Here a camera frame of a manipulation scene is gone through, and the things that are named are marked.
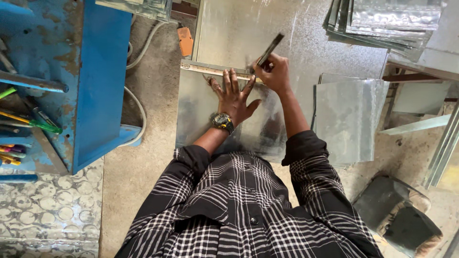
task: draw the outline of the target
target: left hand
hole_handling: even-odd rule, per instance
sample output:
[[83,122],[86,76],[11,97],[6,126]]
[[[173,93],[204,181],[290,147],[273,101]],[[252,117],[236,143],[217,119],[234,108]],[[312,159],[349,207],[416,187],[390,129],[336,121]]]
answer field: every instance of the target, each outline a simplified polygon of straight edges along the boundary
[[237,82],[237,76],[234,69],[223,71],[223,80],[226,87],[226,92],[222,91],[222,88],[217,83],[215,78],[208,78],[208,83],[212,86],[213,91],[218,95],[218,113],[226,113],[229,115],[233,122],[234,128],[242,123],[247,118],[251,117],[253,112],[260,105],[261,100],[254,100],[247,106],[247,97],[252,91],[253,85],[255,84],[255,75],[250,78],[243,91],[239,90],[239,84]]

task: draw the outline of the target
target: shirt button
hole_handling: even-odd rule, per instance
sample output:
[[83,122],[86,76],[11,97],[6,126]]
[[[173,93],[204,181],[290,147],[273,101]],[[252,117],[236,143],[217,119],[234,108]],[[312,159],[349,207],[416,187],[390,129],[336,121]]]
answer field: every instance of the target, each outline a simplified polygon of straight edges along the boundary
[[255,218],[255,217],[251,218],[251,219],[250,219],[250,224],[252,224],[252,225],[254,225],[254,226],[255,226],[255,225],[258,225],[258,219]]

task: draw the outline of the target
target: hand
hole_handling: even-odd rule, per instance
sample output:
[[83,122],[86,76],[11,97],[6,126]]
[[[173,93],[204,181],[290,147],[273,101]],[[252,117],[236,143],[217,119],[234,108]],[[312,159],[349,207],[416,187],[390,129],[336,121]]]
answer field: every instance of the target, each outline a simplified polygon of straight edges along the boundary
[[260,99],[252,101],[249,106],[247,106],[246,103],[247,97],[255,84],[255,75],[252,76],[243,91],[239,90],[239,84],[234,69],[231,69],[229,73],[226,69],[223,71],[223,81],[225,83],[226,92],[222,91],[222,88],[215,78],[204,78],[218,95],[218,113],[228,114],[233,122],[234,128],[251,117],[258,105],[260,105]]
[[265,71],[263,68],[254,64],[253,69],[257,76],[263,83],[278,95],[290,90],[290,80],[288,71],[288,58],[281,57],[277,54],[271,53],[268,57],[271,63],[270,72]]

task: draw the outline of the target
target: watch face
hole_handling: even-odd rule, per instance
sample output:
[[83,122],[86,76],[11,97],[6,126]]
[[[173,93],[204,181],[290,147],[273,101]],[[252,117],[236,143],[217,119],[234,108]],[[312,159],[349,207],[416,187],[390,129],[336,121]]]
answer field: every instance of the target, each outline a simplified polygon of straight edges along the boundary
[[225,116],[222,116],[222,115],[218,115],[216,118],[215,118],[215,122],[217,123],[224,123],[226,121],[226,117]]

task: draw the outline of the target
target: orange plug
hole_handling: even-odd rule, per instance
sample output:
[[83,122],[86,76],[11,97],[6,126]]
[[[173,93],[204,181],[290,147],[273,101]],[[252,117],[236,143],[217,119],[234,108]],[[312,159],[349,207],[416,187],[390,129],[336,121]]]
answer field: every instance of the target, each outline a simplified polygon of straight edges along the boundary
[[182,51],[182,56],[189,56],[193,52],[193,39],[191,38],[190,30],[187,27],[177,29],[179,34],[179,45]]

